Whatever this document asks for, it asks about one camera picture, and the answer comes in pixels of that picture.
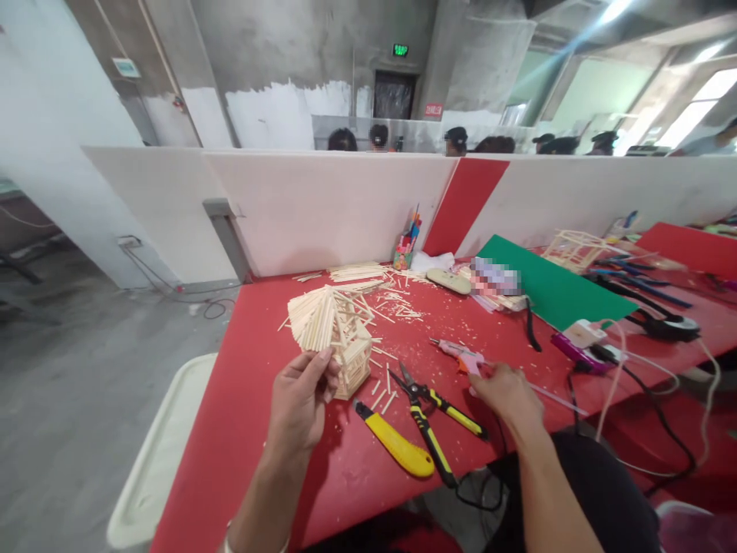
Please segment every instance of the red sign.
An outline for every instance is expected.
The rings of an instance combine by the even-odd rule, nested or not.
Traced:
[[[443,104],[427,104],[425,106],[425,117],[442,117]]]

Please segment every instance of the white partition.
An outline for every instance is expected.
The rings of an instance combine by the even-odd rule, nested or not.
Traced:
[[[479,157],[510,165],[458,256],[475,255],[494,234],[536,247],[549,244],[556,229],[603,236],[634,210],[637,232],[658,221],[714,221],[737,206],[737,157]]]
[[[85,147],[183,283],[235,279],[203,200],[225,197],[199,148]]]
[[[417,204],[421,248],[457,160],[424,154],[206,152],[257,276],[389,261]]]

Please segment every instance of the purple device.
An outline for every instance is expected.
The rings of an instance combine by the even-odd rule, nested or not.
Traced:
[[[575,347],[571,343],[571,341],[568,338],[566,338],[562,333],[553,335],[550,341],[560,351],[565,353],[566,357],[570,359],[571,361],[573,361],[574,363],[583,361],[589,367],[591,367],[589,374],[602,375],[610,371],[616,366],[616,365],[613,365],[612,363],[608,363],[607,361],[600,361],[599,359],[594,357],[588,349],[581,349],[581,348]]]

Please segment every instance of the wall sign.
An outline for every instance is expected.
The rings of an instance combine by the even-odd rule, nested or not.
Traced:
[[[443,104],[427,104],[425,106],[425,117],[442,117]]]
[[[133,60],[128,58],[113,58],[113,63],[121,77],[140,78],[140,73]]]
[[[394,55],[400,58],[406,58],[409,53],[409,46],[407,45],[394,45]]]

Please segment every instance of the green board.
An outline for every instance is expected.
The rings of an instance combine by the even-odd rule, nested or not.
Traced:
[[[578,319],[620,320],[637,309],[635,303],[496,234],[478,256],[519,271],[532,310],[561,332]]]

